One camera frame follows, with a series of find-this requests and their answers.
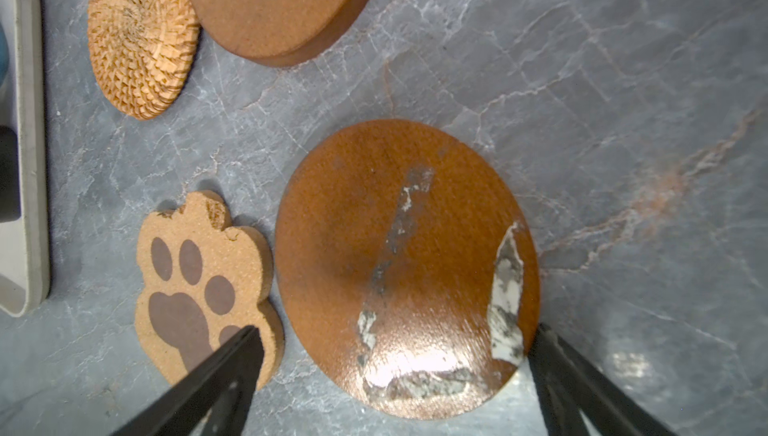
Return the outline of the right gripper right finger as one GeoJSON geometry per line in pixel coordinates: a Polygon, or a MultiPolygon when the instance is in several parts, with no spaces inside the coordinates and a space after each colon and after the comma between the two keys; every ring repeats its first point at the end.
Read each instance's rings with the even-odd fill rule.
{"type": "Polygon", "coordinates": [[[674,435],[545,324],[528,361],[548,434],[587,435],[589,421],[602,435],[674,435]]]}

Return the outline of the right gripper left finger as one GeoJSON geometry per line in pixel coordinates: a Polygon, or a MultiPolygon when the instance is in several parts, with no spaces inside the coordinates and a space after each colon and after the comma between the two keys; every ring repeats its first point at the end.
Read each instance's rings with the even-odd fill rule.
{"type": "Polygon", "coordinates": [[[117,435],[240,435],[247,421],[265,349],[254,326],[239,330],[117,435]]]}

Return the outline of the cork paw print coaster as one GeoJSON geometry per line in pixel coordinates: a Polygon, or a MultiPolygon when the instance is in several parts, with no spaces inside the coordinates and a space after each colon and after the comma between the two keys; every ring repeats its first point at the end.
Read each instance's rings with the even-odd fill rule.
{"type": "Polygon", "coordinates": [[[136,303],[138,341],[170,384],[254,326],[264,346],[257,386],[267,385],[285,338],[269,300],[271,250],[257,229],[234,225],[215,192],[192,192],[180,208],[145,218],[136,259],[144,282],[136,303]]]}

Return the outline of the woven rattan round coaster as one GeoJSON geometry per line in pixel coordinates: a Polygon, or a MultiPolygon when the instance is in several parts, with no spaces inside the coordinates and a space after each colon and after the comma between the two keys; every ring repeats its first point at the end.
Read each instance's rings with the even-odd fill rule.
{"type": "Polygon", "coordinates": [[[139,121],[181,93],[200,23],[190,0],[88,0],[87,39],[95,80],[121,113],[139,121]]]}

